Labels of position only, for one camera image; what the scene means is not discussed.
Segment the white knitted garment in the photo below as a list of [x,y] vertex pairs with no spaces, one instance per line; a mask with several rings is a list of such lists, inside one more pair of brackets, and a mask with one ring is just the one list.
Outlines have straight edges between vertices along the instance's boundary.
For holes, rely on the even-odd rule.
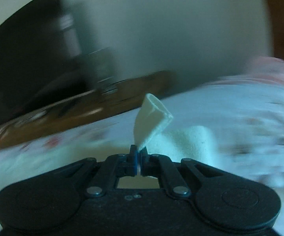
[[201,111],[189,99],[161,102],[147,94],[139,110],[11,147],[0,152],[0,190],[87,157],[103,161],[127,153],[132,144],[173,161],[191,158],[217,167],[217,141],[201,125]]

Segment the brown wooden tv shelf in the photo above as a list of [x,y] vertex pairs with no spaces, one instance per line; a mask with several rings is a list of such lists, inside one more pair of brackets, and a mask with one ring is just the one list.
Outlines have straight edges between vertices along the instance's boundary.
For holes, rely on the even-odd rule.
[[174,86],[172,71],[117,82],[107,93],[93,91],[45,110],[38,119],[21,118],[0,129],[0,149],[91,124],[141,106],[144,96],[163,96]]

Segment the floral white bed sheet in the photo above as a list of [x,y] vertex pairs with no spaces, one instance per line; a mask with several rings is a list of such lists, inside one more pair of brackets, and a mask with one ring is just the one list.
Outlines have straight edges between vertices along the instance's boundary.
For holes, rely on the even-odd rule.
[[[166,132],[205,126],[218,151],[205,162],[273,188],[282,200],[275,229],[284,235],[284,86],[246,81],[209,84],[163,100]],[[137,110],[0,151],[0,190],[86,157],[126,153]]]

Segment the black flat television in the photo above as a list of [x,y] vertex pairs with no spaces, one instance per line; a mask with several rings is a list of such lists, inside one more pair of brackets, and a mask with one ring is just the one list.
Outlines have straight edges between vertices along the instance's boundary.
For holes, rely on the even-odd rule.
[[77,70],[81,47],[63,0],[32,0],[0,24],[0,126],[47,106]]

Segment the pink blanket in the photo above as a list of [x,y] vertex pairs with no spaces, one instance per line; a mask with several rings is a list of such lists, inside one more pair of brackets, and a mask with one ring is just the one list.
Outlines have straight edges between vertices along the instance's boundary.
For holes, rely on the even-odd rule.
[[284,60],[261,56],[247,63],[244,75],[284,85]]

